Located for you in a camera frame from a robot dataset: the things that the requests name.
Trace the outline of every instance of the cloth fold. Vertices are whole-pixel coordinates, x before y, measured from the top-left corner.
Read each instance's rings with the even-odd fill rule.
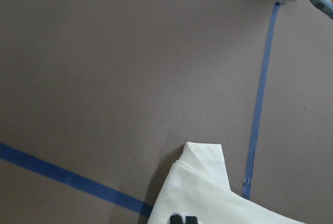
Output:
[[[185,144],[163,184],[148,224],[167,224],[177,213],[196,216],[199,224],[302,224],[233,193],[220,144]]]

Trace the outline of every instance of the blue tape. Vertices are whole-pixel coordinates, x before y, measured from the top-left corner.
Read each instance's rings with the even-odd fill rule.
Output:
[[[40,160],[2,143],[0,143],[0,158],[85,193],[94,195],[105,201],[132,210],[143,216],[149,217],[151,213],[151,206],[134,197],[79,176],[78,174]]]
[[[260,78],[259,78],[257,99],[255,101],[254,115],[253,115],[253,121],[252,121],[249,151],[248,151],[248,158],[247,158],[246,170],[245,170],[245,182],[243,183],[243,189],[242,189],[242,197],[245,199],[250,199],[251,180],[252,180],[252,175],[253,175],[253,163],[254,163],[254,157],[255,157],[255,150],[257,148],[257,142],[258,142],[260,118],[261,118],[262,104],[263,104],[263,100],[264,100],[266,78],[267,78],[267,73],[268,73],[268,64],[270,62],[270,54],[271,54],[271,48],[272,48],[275,22],[276,22],[277,13],[279,11],[280,5],[283,5],[283,4],[284,3],[279,3],[279,2],[276,2],[274,4],[270,24],[268,26],[265,51],[264,51],[264,56],[263,56],[263,60],[262,60]]]

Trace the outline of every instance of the cloth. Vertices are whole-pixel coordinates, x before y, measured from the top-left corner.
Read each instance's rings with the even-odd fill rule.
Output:
[[[302,224],[233,193],[221,145],[192,142],[172,165],[148,224],[168,224],[174,215],[196,216],[199,224]]]

